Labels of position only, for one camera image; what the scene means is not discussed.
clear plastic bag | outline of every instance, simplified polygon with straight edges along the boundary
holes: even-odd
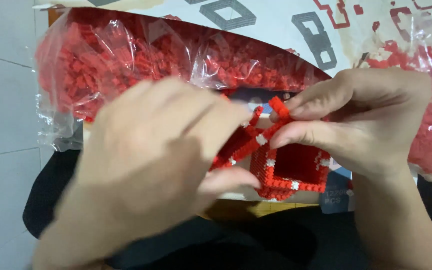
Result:
[[[404,70],[428,73],[432,77],[432,17],[429,14],[407,15],[397,18],[402,29],[400,40],[381,42],[383,33],[376,33],[379,50],[364,54],[361,67],[387,68],[398,66]],[[432,174],[432,102],[423,116],[421,126],[411,145],[408,161],[419,173]]]
[[[72,137],[78,121],[93,121],[105,103],[143,79],[177,76],[226,92],[299,92],[329,78],[276,46],[174,19],[94,8],[70,9],[60,17],[35,55],[44,90],[38,95],[45,124],[40,142],[68,149],[68,140],[57,139]],[[82,143],[69,141],[70,148]]]

hand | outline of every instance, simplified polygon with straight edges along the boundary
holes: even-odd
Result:
[[[245,107],[177,79],[137,84],[100,110],[56,223],[84,228],[79,233],[87,238],[104,232],[105,241],[121,239],[118,248],[202,212],[223,192],[259,187],[236,167],[205,178],[214,156],[250,117]]]
[[[312,145],[355,173],[392,174],[407,165],[431,96],[432,81],[424,73],[399,68],[343,70],[287,101],[297,121],[281,128],[271,147]],[[327,115],[330,122],[319,120]]]

plastic bag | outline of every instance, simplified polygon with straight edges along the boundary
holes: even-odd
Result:
[[[402,20],[400,40],[381,44],[377,52],[369,52],[362,67],[387,68],[398,66],[404,70],[428,73],[432,77],[432,18],[429,14],[408,15]],[[376,40],[382,39],[377,33]],[[417,135],[411,145],[408,161],[416,165],[419,173],[432,174],[432,102],[429,103]]]
[[[70,9],[36,51],[41,142],[57,150],[75,120],[143,79],[177,76],[201,88],[301,91],[329,76],[297,55],[262,41],[188,22],[133,13]]]

tiled floor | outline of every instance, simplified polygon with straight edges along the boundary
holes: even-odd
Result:
[[[31,185],[51,156],[40,149],[31,55],[48,27],[34,0],[0,0],[0,270],[25,270],[36,240],[22,220]]]

